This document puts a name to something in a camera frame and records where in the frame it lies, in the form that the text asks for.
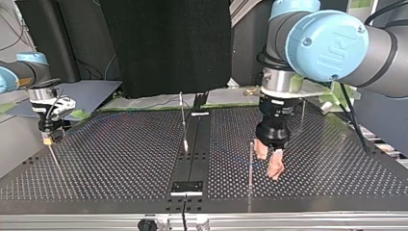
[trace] table surface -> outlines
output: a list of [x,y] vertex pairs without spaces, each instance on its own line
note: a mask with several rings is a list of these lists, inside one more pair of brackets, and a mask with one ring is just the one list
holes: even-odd
[[[408,211],[408,170],[372,145],[363,152],[334,115],[296,110],[274,182],[250,152],[258,109],[209,113],[189,117],[188,153],[180,111],[98,113],[55,147],[61,168],[43,150],[0,180],[0,215]],[[178,203],[180,181],[202,181],[203,195]]]

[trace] black backdrop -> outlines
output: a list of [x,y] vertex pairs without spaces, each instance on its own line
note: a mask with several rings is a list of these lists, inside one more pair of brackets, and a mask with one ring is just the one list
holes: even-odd
[[226,0],[101,0],[131,97],[204,92],[231,77]]

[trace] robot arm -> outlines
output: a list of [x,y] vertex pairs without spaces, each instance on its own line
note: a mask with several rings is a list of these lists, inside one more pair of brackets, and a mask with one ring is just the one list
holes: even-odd
[[47,145],[57,140],[55,133],[63,126],[62,118],[76,105],[68,96],[58,95],[54,83],[48,62],[41,53],[19,53],[14,63],[0,62],[0,93],[27,91],[33,111],[39,115],[38,128]]
[[257,57],[264,66],[264,118],[256,131],[273,149],[285,148],[289,141],[287,116],[299,97],[299,76],[339,81],[393,98],[408,96],[407,26],[377,29],[346,13],[319,8],[319,0],[273,4],[265,59]]

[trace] white wall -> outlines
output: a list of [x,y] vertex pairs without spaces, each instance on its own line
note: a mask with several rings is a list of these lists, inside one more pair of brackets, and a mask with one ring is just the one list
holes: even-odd
[[[12,12],[13,15],[9,15],[0,8],[1,15],[18,33],[21,33],[21,25],[18,23],[13,0],[0,0],[0,6]],[[18,36],[0,16],[0,49],[14,43],[17,39]],[[24,36],[24,39],[30,44],[27,36]],[[16,53],[32,50],[30,45],[20,41],[17,45],[0,51],[0,61],[15,61]],[[25,97],[24,91],[0,94],[0,104],[19,101]],[[43,148],[37,123],[38,120],[33,118],[0,115],[0,177]]]

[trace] screw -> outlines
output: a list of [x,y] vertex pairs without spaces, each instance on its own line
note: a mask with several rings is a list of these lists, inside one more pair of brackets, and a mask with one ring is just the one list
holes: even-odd
[[305,38],[305,39],[303,40],[303,45],[305,45],[305,46],[310,46],[310,45],[312,45],[312,40],[311,40],[310,38]]
[[332,75],[332,80],[338,80],[338,79],[339,79],[339,75],[336,75],[336,74]]
[[357,32],[358,32],[358,33],[365,33],[366,30],[364,29],[364,26],[363,26],[363,25],[360,25],[360,26],[358,27],[358,29],[357,29]]

